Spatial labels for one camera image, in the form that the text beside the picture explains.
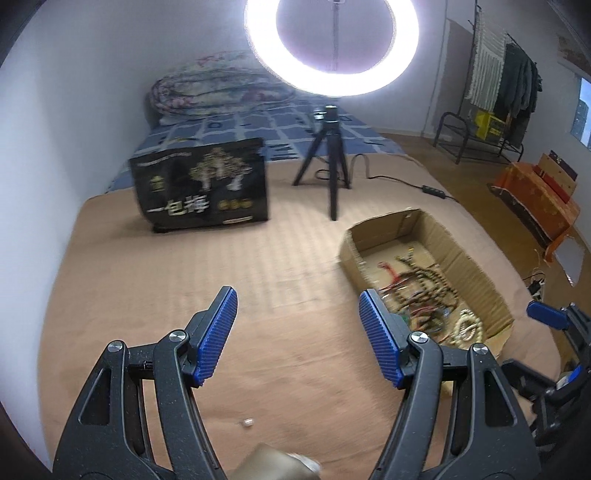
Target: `ring light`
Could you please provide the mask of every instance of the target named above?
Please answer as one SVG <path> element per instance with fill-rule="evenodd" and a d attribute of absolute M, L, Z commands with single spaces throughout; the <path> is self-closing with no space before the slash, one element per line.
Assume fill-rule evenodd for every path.
<path fill-rule="evenodd" d="M 308 67 L 285 47 L 277 30 L 281 0 L 248 0 L 245 29 L 259 61 L 284 82 L 300 90 L 330 97 L 360 95 L 397 79 L 417 51 L 418 19 L 411 0 L 385 0 L 395 24 L 395 35 L 385 57 L 361 73 L 328 73 Z"/>

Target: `wooden floor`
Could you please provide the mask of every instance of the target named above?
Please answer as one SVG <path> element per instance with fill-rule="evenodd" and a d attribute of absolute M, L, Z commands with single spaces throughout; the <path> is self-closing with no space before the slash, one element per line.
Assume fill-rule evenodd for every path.
<path fill-rule="evenodd" d="M 522 278 L 540 268 L 546 272 L 544 301 L 554 307 L 563 307 L 575 302 L 591 314 L 591 254 L 585 253 L 581 278 L 572 287 L 558 262 L 547 265 L 542 260 L 543 249 L 529 230 L 511 210 L 490 193 L 488 184 L 501 173 L 504 166 L 478 161 L 463 160 L 455 165 L 454 158 L 447 152 L 431 146 L 431 141 L 419 137 L 383 134 L 397 142 L 404 151 L 423 164 L 439 183 L 454 196 L 463 207 L 484 227 L 511 261 Z M 584 245 L 580 236 L 573 237 Z M 554 335 L 565 364 L 572 356 L 572 350 L 564 335 Z"/>

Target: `white wall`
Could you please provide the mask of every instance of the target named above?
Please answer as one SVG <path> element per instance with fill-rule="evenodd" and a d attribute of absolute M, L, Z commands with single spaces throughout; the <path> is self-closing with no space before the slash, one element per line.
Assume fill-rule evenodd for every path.
<path fill-rule="evenodd" d="M 414 0 L 413 4 L 420 38 L 412 63 L 396 81 L 381 90 L 342 100 L 347 110 L 379 131 L 419 134 L 424 129 L 431 105 L 443 42 L 446 3 L 444 0 Z M 355 30 L 349 32 L 362 38 L 362 34 Z"/>
<path fill-rule="evenodd" d="M 120 49 L 132 4 L 50 0 L 0 68 L 0 399 L 45 463 L 37 352 L 51 287 L 80 205 L 148 131 L 142 58 Z"/>
<path fill-rule="evenodd" d="M 319 70 L 331 70 L 332 25 L 332 2 L 288 0 L 279 4 L 277 30 L 283 43 L 296 58 Z M 384 0 L 351 0 L 339 7 L 338 71 L 357 73 L 376 65 L 388 52 L 393 29 Z"/>
<path fill-rule="evenodd" d="M 523 160 L 537 163 L 542 153 L 554 150 L 579 173 L 579 186 L 574 199 L 582 211 L 576 226 L 587 243 L 591 244 L 591 209 L 588 207 L 591 205 L 591 152 L 570 135 L 579 102 L 579 80 L 574 73 L 557 62 L 557 34 L 570 34 L 545 0 L 479 0 L 479 5 L 485 14 L 501 24 L 537 63 L 544 91 L 538 96 L 537 109 L 531 117 L 524 139 Z M 471 31 L 468 20 L 473 21 L 474 18 L 473 0 L 449 0 L 447 17 L 449 21 Z M 445 62 L 458 61 L 453 57 L 454 51 L 448 50 L 444 48 L 441 74 Z M 437 87 L 438 101 L 442 101 L 439 97 L 440 88 L 441 75 Z M 461 89 L 461 86 L 458 86 L 454 94 L 457 96 Z M 436 118 L 430 118 L 428 132 L 434 131 L 439 114 L 440 112 Z"/>

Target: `white towel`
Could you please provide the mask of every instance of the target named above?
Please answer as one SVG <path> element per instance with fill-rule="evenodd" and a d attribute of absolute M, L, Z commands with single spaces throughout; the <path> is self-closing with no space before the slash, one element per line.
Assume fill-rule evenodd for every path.
<path fill-rule="evenodd" d="M 466 99 L 488 112 L 495 107 L 505 65 L 506 31 L 485 18 L 482 11 L 476 16 L 472 80 Z"/>

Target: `hanging clothes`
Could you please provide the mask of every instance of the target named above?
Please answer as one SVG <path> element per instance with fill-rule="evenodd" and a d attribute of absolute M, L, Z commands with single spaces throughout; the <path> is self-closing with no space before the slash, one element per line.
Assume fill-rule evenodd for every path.
<path fill-rule="evenodd" d="M 486 18 L 476 16 L 474 65 L 466 99 L 490 112 L 495 106 L 505 64 L 506 31 Z"/>
<path fill-rule="evenodd" d="M 516 118 L 537 100 L 538 69 L 521 48 L 508 44 L 495 112 L 505 108 Z"/>
<path fill-rule="evenodd" d="M 505 65 L 495 104 L 495 116 L 511 118 L 506 140 L 516 148 L 523 143 L 530 117 L 542 91 L 542 78 L 537 65 L 521 47 L 514 43 L 506 46 Z"/>

